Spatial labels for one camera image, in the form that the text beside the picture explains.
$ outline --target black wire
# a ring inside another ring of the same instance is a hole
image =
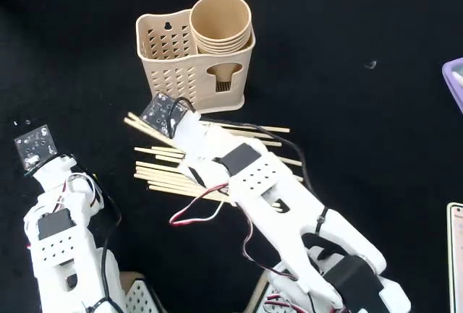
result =
[[[102,305],[103,302],[108,302],[112,307],[117,311],[117,313],[124,313],[124,311],[121,309],[121,307],[112,300],[112,298],[109,295],[109,285],[108,285],[108,278],[106,277],[106,255],[108,254],[108,246],[109,246],[109,239],[111,238],[113,232],[116,230],[116,228],[119,226],[119,224],[122,221],[122,214],[121,210],[119,209],[118,205],[116,202],[113,200],[113,198],[108,194],[108,192],[103,188],[103,185],[100,183],[98,178],[94,176],[89,170],[84,167],[79,161],[76,159],[76,157],[73,154],[70,154],[71,157],[74,158],[74,160],[77,163],[77,166],[84,171],[88,176],[93,177],[93,180],[95,183],[98,185],[98,187],[101,190],[101,194],[109,200],[111,203],[114,212],[116,213],[116,222],[113,224],[113,226],[109,229],[108,233],[106,234],[106,239],[103,244],[103,252],[101,253],[101,281],[103,282],[103,290],[104,290],[104,296],[102,299],[100,299],[96,304],[94,304],[92,307],[88,309],[89,312],[94,312],[100,305]]]
[[[307,293],[307,295],[309,296],[310,305],[312,306],[312,312],[317,313],[317,311],[315,310],[315,305],[313,304],[312,295],[310,295],[310,293]]]
[[[190,110],[192,112],[196,112],[195,107],[191,103],[190,100],[187,98],[184,98],[183,96],[180,96],[177,98],[174,103],[172,103],[171,108],[169,109],[169,112],[167,112],[167,118],[166,118],[166,123],[167,123],[167,134],[169,135],[169,138],[172,139],[174,138],[175,132],[172,130],[172,125],[171,125],[171,118],[172,118],[172,113],[174,112],[175,107],[180,103],[180,101],[184,101],[187,103],[188,107],[190,107]]]
[[[290,147],[292,147],[296,152],[297,152],[297,155],[299,156],[299,159],[301,160],[301,164],[302,164],[302,175],[304,177],[304,182],[305,182],[305,186],[307,187],[307,189],[312,192],[312,194],[315,195],[315,192],[313,190],[313,186],[312,184],[310,183],[310,179],[309,179],[309,174],[307,172],[307,164],[305,162],[305,155],[304,155],[304,152],[302,151],[302,149],[294,144],[293,142],[283,138],[283,137],[280,137],[278,136],[277,134],[274,134],[273,132],[270,132],[268,130],[265,130],[264,128],[260,127],[259,125],[255,125],[255,124],[250,124],[250,123],[239,123],[237,121],[229,121],[229,120],[216,120],[216,119],[209,119],[209,118],[205,118],[205,117],[202,117],[201,118],[202,120],[206,120],[206,121],[209,121],[209,122],[218,122],[218,123],[222,123],[222,124],[226,124],[226,125],[233,125],[233,126],[239,126],[239,127],[252,127],[253,129],[256,129],[264,134],[267,134],[268,136],[272,137],[274,140],[278,140],[282,143],[284,143],[285,145],[288,145]]]

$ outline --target plastic holder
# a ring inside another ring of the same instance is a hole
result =
[[[151,93],[186,97],[201,113],[241,108],[255,45],[254,30],[240,51],[223,55],[198,53],[190,29],[190,12],[186,9],[172,14],[144,14],[137,19],[137,54]]]

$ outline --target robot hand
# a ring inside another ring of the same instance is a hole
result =
[[[207,188],[228,183],[229,199],[275,247],[280,269],[289,272],[270,275],[277,288],[314,313],[410,310],[399,284],[379,276],[386,269],[383,255],[346,219],[324,206],[259,140],[204,124],[179,100],[159,93],[141,119],[186,153],[183,174]],[[271,207],[276,201],[286,206],[285,213]],[[344,254],[320,259],[316,248],[305,248],[306,233],[337,244]]]

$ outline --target circuit board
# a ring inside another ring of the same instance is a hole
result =
[[[170,98],[166,94],[158,93],[150,102],[148,107],[145,108],[143,113],[141,113],[140,118],[164,136],[169,137],[169,132],[167,130],[167,116],[174,104],[174,101],[175,100],[173,98]],[[180,103],[175,105],[171,115],[172,133],[175,133],[177,124],[182,120],[187,111],[188,108],[184,107]]]
[[[26,171],[33,170],[58,153],[47,125],[19,136],[14,143]]]

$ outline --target ventilation hole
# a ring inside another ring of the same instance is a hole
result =
[[[216,80],[216,93],[226,93],[232,88],[232,82],[219,82]]]

